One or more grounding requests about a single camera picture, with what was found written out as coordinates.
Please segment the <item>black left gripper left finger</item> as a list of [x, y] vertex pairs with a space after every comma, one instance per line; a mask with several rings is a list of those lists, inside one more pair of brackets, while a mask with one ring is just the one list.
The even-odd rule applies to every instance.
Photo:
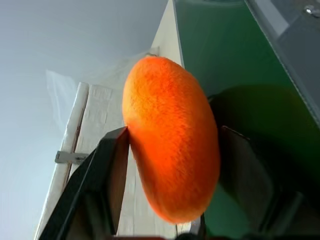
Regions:
[[128, 155], [127, 127], [108, 132], [70, 177], [38, 240], [115, 240]]

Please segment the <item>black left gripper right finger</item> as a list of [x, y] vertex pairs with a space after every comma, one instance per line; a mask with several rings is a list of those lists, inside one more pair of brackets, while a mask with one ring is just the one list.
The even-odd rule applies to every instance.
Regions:
[[269, 142], [219, 129], [220, 181], [249, 222], [247, 240], [320, 240], [318, 186]]

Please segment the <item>orange plush mango toy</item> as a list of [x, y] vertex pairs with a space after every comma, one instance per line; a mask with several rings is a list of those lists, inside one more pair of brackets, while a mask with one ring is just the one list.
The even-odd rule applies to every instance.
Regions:
[[125, 81], [122, 114], [146, 198], [166, 222], [200, 217], [218, 184], [218, 128], [197, 79], [160, 56], [139, 60]]

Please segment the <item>green conveyor belt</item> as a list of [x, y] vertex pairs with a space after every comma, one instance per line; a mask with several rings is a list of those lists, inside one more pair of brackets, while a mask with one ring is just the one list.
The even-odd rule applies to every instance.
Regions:
[[[218, 132], [274, 144], [320, 192], [320, 122], [246, 0], [174, 0], [184, 67], [199, 81]], [[249, 221], [221, 177], [204, 213], [207, 234], [248, 239]]]

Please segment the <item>grey metal bracket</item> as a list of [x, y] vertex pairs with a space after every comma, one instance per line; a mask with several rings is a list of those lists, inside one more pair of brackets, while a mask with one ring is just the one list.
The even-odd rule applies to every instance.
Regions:
[[86, 153], [57, 151], [54, 161], [57, 164], [81, 165], [88, 156], [89, 154]]

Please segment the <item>white conveyor side rail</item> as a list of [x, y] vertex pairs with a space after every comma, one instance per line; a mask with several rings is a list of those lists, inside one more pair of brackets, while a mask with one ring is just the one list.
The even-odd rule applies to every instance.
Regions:
[[123, 88], [134, 64], [150, 56], [183, 64], [174, 0], [149, 50], [78, 85], [34, 240], [162, 240], [198, 230], [199, 221], [170, 224], [156, 216], [130, 152]]

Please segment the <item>grey conveyor side frame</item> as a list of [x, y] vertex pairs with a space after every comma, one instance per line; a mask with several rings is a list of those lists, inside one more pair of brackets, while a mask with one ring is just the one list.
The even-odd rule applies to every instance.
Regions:
[[320, 122], [320, 0], [245, 0]]

